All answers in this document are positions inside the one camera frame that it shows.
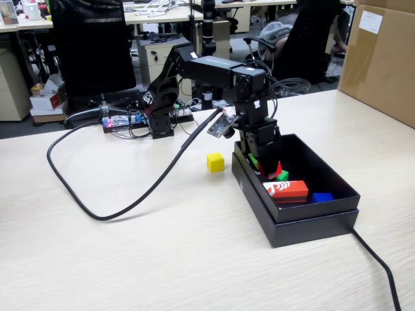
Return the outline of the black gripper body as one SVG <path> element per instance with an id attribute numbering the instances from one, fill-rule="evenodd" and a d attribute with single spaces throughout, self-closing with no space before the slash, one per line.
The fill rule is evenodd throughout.
<path id="1" fill-rule="evenodd" d="M 241 150 L 244 154 L 274 154 L 281 150 L 281 134 L 276 119 L 247 125 L 239 123 Z"/>

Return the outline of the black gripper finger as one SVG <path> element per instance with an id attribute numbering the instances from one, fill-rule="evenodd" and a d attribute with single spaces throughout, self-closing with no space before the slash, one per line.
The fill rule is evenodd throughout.
<path id="1" fill-rule="evenodd" d="M 241 152 L 253 169 L 259 169 L 259 162 L 255 156 L 257 153 L 257 144 L 254 142 L 247 143 L 241 141 Z"/>
<path id="2" fill-rule="evenodd" d="M 266 178 L 281 174 L 281 142 L 271 142 L 259 147 L 260 172 Z"/>

